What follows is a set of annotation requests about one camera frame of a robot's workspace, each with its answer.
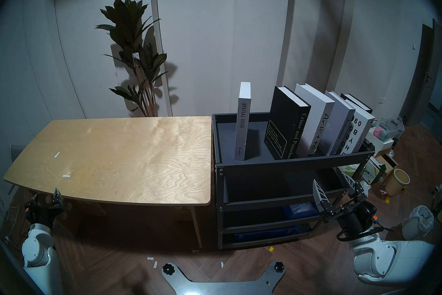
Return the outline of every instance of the potted plant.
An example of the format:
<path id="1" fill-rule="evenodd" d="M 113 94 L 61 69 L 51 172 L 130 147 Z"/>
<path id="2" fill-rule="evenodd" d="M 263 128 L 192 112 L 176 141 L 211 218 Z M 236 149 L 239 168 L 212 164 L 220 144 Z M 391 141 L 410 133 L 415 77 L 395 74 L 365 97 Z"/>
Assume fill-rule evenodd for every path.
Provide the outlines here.
<path id="1" fill-rule="evenodd" d="M 166 72 L 160 73 L 159 69 L 167 58 L 166 53 L 153 54 L 152 45 L 142 45 L 142 33 L 148 29 L 155 21 L 146 25 L 146 22 L 152 18 L 150 16 L 146 21 L 141 22 L 148 5 L 143 6 L 143 1 L 115 0 L 114 6 L 106 6 L 105 10 L 100 9 L 106 18 L 115 25 L 97 25 L 95 28 L 109 31 L 110 38 L 117 43 L 122 51 L 119 52 L 120 58 L 106 54 L 126 64 L 134 73 L 137 80 L 138 90 L 135 84 L 124 87 L 116 86 L 115 89 L 109 88 L 113 93 L 134 102 L 142 111 L 143 115 L 156 116 L 156 100 L 154 94 L 154 82 Z"/>

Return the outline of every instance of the blue container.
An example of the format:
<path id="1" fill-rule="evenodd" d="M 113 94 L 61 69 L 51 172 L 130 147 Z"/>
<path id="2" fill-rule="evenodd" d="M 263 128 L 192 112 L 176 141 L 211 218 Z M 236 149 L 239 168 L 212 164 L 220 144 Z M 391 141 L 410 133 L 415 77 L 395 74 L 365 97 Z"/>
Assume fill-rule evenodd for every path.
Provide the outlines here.
<path id="1" fill-rule="evenodd" d="M 235 242 L 284 237 L 286 235 L 299 234 L 299 233 L 301 233 L 299 225 L 283 227 L 283 228 L 274 228 L 271 230 L 235 233 Z"/>
<path id="2" fill-rule="evenodd" d="M 297 203 L 290 206 L 282 206 L 287 219 L 300 219 L 318 215 L 314 202 Z"/>

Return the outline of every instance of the shelf frame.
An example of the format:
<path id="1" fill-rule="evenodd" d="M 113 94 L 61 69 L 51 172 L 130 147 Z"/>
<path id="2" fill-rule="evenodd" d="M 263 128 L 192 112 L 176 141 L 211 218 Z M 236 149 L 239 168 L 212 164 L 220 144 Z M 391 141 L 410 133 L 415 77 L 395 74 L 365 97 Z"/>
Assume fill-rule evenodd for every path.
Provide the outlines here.
<path id="1" fill-rule="evenodd" d="M 267 121 L 269 113 L 251 113 L 249 117 L 249 122 L 255 121 Z M 268 161 L 262 163 L 255 163 L 254 161 L 229 161 L 229 163 L 222 163 L 222 155 L 220 150 L 220 137 L 218 131 L 219 123 L 235 123 L 237 119 L 237 114 L 214 114 L 213 119 L 213 140 L 214 140 L 214 159 L 215 159 L 215 195 L 217 204 L 217 222 L 218 222 L 218 248 L 219 249 L 235 249 L 235 248 L 245 248 L 258 245 L 276 244 L 286 241 L 296 241 L 300 239 L 305 239 L 310 237 L 322 223 L 319 215 L 314 215 L 311 217 L 285 220 L 278 222 L 269 222 L 265 224 L 257 225 L 244 225 L 244 226 L 233 226 L 224 227 L 224 217 L 223 211 L 237 211 L 237 210 L 251 210 L 251 209 L 261 209 L 270 207 L 286 206 L 296 203 L 305 203 L 314 201 L 313 194 L 288 196 L 282 198 L 273 199 L 260 199 L 251 201 L 236 201 L 230 202 L 227 193 L 227 182 L 226 177 L 235 175 L 247 175 L 250 172 L 260 173 L 268 172 L 269 170 L 277 170 L 278 172 L 293 172 L 293 171 L 304 171 L 304 170 L 315 170 L 315 169 L 325 169 L 333 168 L 335 174 L 342 181 L 343 175 L 337 168 L 338 166 L 359 164 L 353 178 L 357 177 L 370 157 L 374 155 L 374 151 L 370 150 L 367 145 L 362 144 L 362 149 L 364 151 L 334 155 L 334 156 L 316 156 L 307 158 L 295 158 L 291 160 L 279 160 L 279 161 Z M 333 205 L 337 204 L 342 197 L 346 194 L 346 189 L 344 187 L 326 191 L 328 198 L 335 198 Z M 301 223 L 315 222 L 315 226 L 305 233 L 299 233 L 284 237 L 260 239 L 255 241 L 246 242 L 236 242 L 236 243 L 223 243 L 223 236 L 225 234 L 241 233 L 241 232 L 252 232 L 255 230 L 266 230 L 271 228 L 281 228 L 292 226 Z"/>

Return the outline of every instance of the white book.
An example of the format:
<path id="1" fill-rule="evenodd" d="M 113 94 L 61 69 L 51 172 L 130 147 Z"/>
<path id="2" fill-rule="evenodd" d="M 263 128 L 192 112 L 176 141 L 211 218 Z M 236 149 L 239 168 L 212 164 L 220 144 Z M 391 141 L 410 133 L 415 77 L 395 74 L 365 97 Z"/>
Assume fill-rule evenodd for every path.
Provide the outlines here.
<path id="1" fill-rule="evenodd" d="M 311 106 L 296 150 L 298 157 L 304 158 L 316 151 L 335 102 L 308 84 L 296 84 L 295 94 Z"/>
<path id="2" fill-rule="evenodd" d="M 354 119 L 349 125 L 347 133 L 336 154 L 356 153 L 359 151 L 365 137 L 373 123 L 374 116 L 360 108 L 350 100 L 345 100 L 354 111 Z"/>
<path id="3" fill-rule="evenodd" d="M 237 135 L 235 139 L 235 160 L 237 161 L 245 159 L 251 101 L 252 91 L 250 82 L 241 82 L 238 94 Z"/>
<path id="4" fill-rule="evenodd" d="M 330 113 L 319 148 L 325 156 L 334 155 L 351 124 L 355 109 L 334 91 L 326 91 L 326 96 L 335 101 Z"/>

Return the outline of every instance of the black metal shelf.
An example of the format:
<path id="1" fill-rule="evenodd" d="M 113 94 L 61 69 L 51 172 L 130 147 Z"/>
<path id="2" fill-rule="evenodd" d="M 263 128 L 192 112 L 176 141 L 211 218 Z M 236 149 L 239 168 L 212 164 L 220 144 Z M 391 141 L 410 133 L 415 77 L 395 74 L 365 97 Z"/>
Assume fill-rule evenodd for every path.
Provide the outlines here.
<path id="1" fill-rule="evenodd" d="M 235 242 L 235 243 L 223 243 L 222 248 L 223 249 L 238 249 L 241 247 L 255 247 L 259 245 L 268 245 L 268 244 L 277 244 L 282 242 L 288 242 L 288 241 L 296 241 L 307 238 L 312 231 L 304 232 L 304 233 L 298 233 L 298 234 L 292 234 L 292 235 L 286 235 L 284 237 L 278 237 L 278 238 L 269 238 L 269 239 L 259 239 L 259 240 L 253 240 L 253 241 L 242 241 L 242 242 Z"/>
<path id="2" fill-rule="evenodd" d="M 236 161 L 233 156 L 237 115 L 213 115 L 218 248 L 220 249 L 275 244 L 308 237 L 319 226 L 320 217 L 314 215 L 287 220 L 283 216 L 281 206 L 314 201 L 314 179 L 321 183 L 327 197 L 335 198 L 334 203 L 337 203 L 346 192 L 342 182 L 343 175 L 337 167 L 360 164 L 355 172 L 357 175 L 374 154 L 362 144 L 358 153 L 323 156 L 318 149 L 312 157 L 276 161 L 264 144 L 268 117 L 269 113 L 250 114 L 246 160 Z M 307 222 L 315 221 L 318 222 L 313 228 L 299 234 L 254 241 L 229 240 L 235 233 L 305 225 Z"/>

